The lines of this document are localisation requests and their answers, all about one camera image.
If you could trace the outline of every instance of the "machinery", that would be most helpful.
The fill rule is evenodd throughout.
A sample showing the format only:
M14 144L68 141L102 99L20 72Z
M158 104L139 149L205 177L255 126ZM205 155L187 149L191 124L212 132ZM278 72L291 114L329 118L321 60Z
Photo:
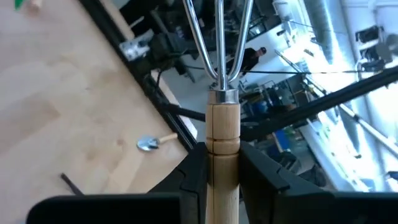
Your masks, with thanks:
M216 49L218 73L211 67L205 41L190 0L184 0L199 53L209 76L216 78L220 89L211 91L205 116L170 105L150 75L139 70L141 60L150 62L150 48L144 42L133 45L143 49L138 57L129 58L121 44L126 40L114 22L106 16L100 2L80 0L121 60L130 69L144 93L149 97L172 131L189 151L189 155L161 183L143 195L98 195L55 197L38 203L30 211L27 223L238 223L238 189L243 191L250 223L396 223L396 194L327 192L291 173L282 165L261 154L247 142L314 114L342 104L369 91L398 80L398 68L361 80L327 94L307 105L257 126L240 124L239 100L236 90L228 89L241 63L245 35L239 36L236 61L231 76L225 72L222 1L216 5ZM248 31L253 0L245 2L241 34ZM154 40L162 46L168 37ZM206 121L206 144L197 143L186 130L178 115Z

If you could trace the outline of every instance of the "small trowel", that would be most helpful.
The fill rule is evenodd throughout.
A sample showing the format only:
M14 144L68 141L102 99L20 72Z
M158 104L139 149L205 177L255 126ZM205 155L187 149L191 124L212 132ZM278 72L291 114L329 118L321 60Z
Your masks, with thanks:
M146 136L138 140L137 147L140 150L149 152L159 148L159 146L169 140L176 139L178 137L177 133L169 134L161 138L155 138L151 136Z

